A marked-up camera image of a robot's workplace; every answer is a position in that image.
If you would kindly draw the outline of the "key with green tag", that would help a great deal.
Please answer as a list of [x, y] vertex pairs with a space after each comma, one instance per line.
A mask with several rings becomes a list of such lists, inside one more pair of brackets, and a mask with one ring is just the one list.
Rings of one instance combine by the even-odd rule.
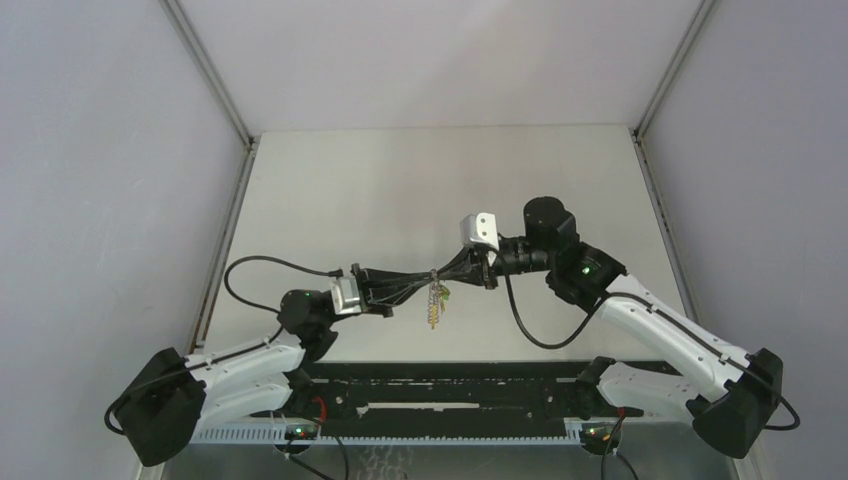
[[441, 285], [439, 289], [439, 309], [441, 313], [444, 313], [446, 311], [446, 304], [450, 299], [451, 291], [446, 285]]

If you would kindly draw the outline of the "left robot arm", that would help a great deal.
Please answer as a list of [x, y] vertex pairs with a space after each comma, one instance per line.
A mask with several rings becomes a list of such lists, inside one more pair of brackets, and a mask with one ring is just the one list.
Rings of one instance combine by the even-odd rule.
[[400, 273], [376, 269], [326, 272], [326, 290], [294, 289], [263, 309], [278, 327], [259, 340], [223, 351], [155, 353], [106, 408], [108, 431], [124, 437], [145, 467], [162, 464], [202, 433], [260, 412], [290, 417], [311, 407], [311, 388], [289, 374], [322, 359], [336, 323], [359, 315], [389, 317], [425, 286], [439, 286], [439, 269]]

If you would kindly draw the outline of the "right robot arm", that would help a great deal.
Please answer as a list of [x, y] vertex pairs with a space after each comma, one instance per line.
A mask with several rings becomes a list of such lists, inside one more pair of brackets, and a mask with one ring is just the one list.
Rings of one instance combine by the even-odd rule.
[[550, 196], [523, 208], [525, 233], [504, 237], [492, 213], [460, 223], [462, 248], [450, 261], [458, 281], [496, 287], [542, 272], [549, 289], [639, 341], [673, 374], [595, 358], [581, 374], [578, 402], [592, 416], [632, 408], [691, 425], [719, 453], [745, 458], [782, 403], [784, 364], [767, 348], [750, 352], [703, 328], [659, 300], [626, 267], [581, 240], [574, 215]]

